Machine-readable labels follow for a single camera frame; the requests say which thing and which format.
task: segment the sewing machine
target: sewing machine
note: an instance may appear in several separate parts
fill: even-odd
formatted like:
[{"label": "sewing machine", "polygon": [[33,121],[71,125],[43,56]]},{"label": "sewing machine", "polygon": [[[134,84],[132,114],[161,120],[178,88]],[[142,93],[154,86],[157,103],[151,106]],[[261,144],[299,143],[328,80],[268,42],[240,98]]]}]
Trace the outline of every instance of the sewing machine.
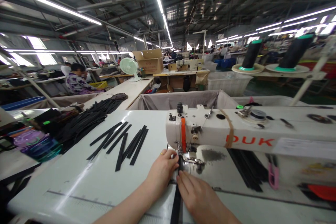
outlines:
[{"label": "sewing machine", "polygon": [[169,145],[184,162],[199,168],[204,160],[198,149],[211,145],[253,151],[260,160],[266,160],[265,154],[276,155],[280,185],[335,186],[336,122],[329,118],[335,114],[334,109],[319,107],[250,106],[243,110],[217,110],[203,105],[191,109],[179,104],[167,114],[166,133]]},{"label": "sewing machine", "polygon": [[183,59],[180,61],[176,61],[176,68],[179,70],[179,68],[183,65],[189,65],[190,71],[197,71],[201,70],[204,64],[203,59]]}]

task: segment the white fan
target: white fan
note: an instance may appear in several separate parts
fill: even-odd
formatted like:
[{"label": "white fan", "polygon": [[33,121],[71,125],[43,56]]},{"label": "white fan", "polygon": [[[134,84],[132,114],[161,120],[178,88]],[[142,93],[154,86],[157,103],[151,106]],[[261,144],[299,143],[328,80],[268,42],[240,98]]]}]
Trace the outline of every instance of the white fan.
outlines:
[{"label": "white fan", "polygon": [[134,75],[133,78],[129,79],[130,82],[137,82],[141,80],[141,77],[138,77],[138,74],[137,74],[138,65],[131,58],[123,58],[120,61],[120,68],[124,73]]}]

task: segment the floral shirt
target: floral shirt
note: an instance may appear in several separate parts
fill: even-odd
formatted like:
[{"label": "floral shirt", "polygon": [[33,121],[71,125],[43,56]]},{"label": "floral shirt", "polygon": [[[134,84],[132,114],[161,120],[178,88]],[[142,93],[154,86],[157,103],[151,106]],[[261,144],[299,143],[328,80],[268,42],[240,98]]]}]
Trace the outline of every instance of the floral shirt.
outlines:
[{"label": "floral shirt", "polygon": [[66,77],[66,86],[70,89],[70,91],[76,95],[90,93],[91,91],[97,90],[95,87],[86,83],[82,77],[77,76],[74,73],[69,73]]}]

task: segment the scissors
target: scissors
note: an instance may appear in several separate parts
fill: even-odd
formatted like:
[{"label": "scissors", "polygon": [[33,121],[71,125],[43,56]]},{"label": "scissors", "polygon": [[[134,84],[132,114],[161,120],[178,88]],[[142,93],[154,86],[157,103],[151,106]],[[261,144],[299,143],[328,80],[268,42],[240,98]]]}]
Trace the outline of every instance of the scissors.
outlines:
[{"label": "scissors", "polygon": [[268,159],[268,182],[273,190],[279,188],[279,168],[278,161],[275,155],[266,154]]}]

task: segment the white bin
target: white bin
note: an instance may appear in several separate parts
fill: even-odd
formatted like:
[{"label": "white bin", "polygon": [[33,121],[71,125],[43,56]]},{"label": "white bin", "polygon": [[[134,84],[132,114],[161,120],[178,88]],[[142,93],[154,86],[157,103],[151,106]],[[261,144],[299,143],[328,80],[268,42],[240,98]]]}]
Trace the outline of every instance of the white bin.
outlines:
[{"label": "white bin", "polygon": [[[237,103],[243,106],[250,103],[249,96],[232,97],[232,99],[234,99]],[[275,106],[275,107],[289,106],[292,100],[293,98],[288,96],[253,96],[253,101],[263,106]],[[298,101],[296,103],[296,106],[306,106],[306,105],[308,104],[302,101]]]},{"label": "white bin", "polygon": [[217,63],[213,63],[211,61],[205,62],[203,67],[210,70],[210,72],[216,72],[216,67],[217,67]]},{"label": "white bin", "polygon": [[242,96],[253,77],[236,72],[209,73],[207,90],[224,90],[232,96]]}]

